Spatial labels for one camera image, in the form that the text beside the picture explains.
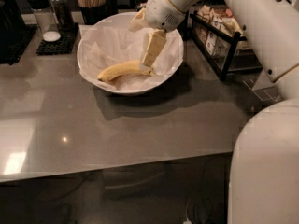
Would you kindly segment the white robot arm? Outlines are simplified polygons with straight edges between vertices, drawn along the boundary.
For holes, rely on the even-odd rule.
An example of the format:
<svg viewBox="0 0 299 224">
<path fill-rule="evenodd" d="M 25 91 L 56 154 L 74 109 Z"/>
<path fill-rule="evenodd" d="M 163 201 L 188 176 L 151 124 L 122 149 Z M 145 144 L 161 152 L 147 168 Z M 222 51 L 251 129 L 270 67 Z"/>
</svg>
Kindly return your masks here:
<svg viewBox="0 0 299 224">
<path fill-rule="evenodd" d="M 148 0 L 129 27 L 175 30 L 199 0 Z M 280 102 L 255 115 L 232 156 L 227 224 L 299 224 L 299 11 L 286 0 L 224 0 Z"/>
</svg>

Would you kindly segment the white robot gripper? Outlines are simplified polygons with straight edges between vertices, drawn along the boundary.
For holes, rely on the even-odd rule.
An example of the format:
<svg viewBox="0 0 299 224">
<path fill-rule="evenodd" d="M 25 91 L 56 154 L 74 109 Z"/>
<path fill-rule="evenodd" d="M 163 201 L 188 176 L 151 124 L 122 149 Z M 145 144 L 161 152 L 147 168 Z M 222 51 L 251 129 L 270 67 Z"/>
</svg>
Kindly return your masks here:
<svg viewBox="0 0 299 224">
<path fill-rule="evenodd" d="M 166 44 L 166 32 L 172 32 L 184 21 L 180 12 L 169 0 L 148 0 L 146 9 L 140 9 L 129 22 L 128 30 L 137 32 L 149 26 L 153 30 L 145 34 L 140 67 L 150 69 Z"/>
</svg>

